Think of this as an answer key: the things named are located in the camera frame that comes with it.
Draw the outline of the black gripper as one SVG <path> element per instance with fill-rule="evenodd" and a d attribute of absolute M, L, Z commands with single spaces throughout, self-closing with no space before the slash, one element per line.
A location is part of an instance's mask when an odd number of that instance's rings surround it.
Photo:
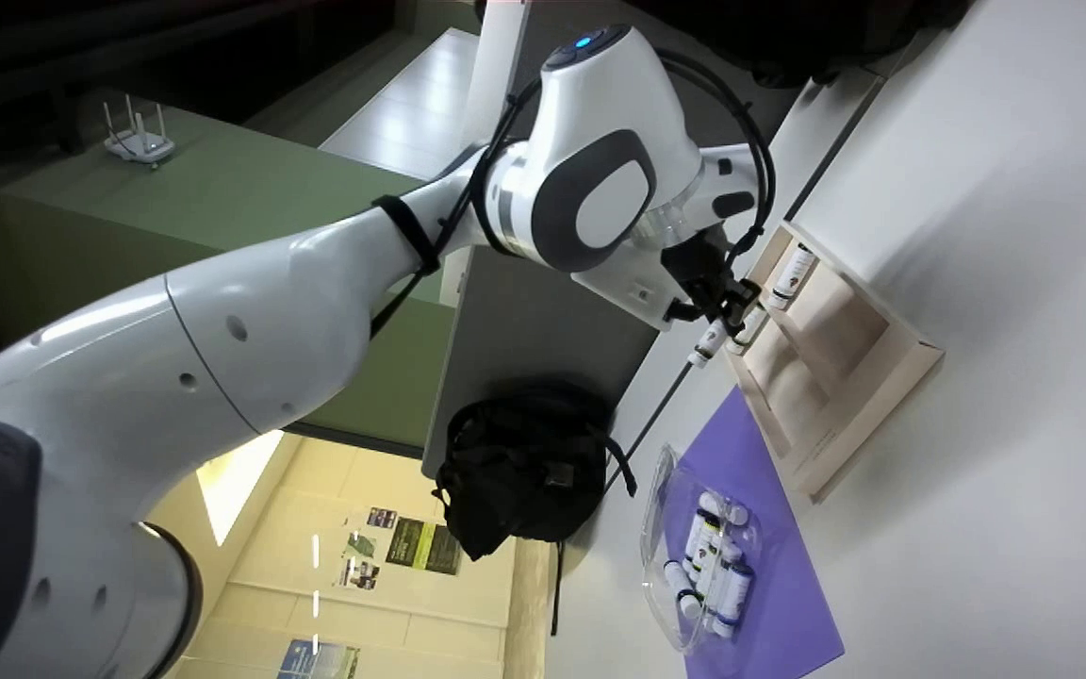
<path fill-rule="evenodd" d="M 668 321 L 724 321 L 732 344 L 746 340 L 742 306 L 760 300 L 761 287 L 756 277 L 732 277 L 722 230 L 702 230 L 689 241 L 664 248 L 659 265 L 680 281 L 680 296 L 664 307 Z"/>

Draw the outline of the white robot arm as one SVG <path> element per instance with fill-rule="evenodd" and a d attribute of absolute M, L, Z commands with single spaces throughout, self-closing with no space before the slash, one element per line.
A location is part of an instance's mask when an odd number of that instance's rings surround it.
<path fill-rule="evenodd" d="M 555 47 L 434 182 L 302 232 L 112 289 L 0 349 L 0 679 L 161 679 L 202 623 L 191 554 L 151 510 L 202 463 L 346 389 L 393 289 L 494 246 L 611 292 L 624 246 L 760 216 L 760 143 L 689 138 L 634 25 Z"/>

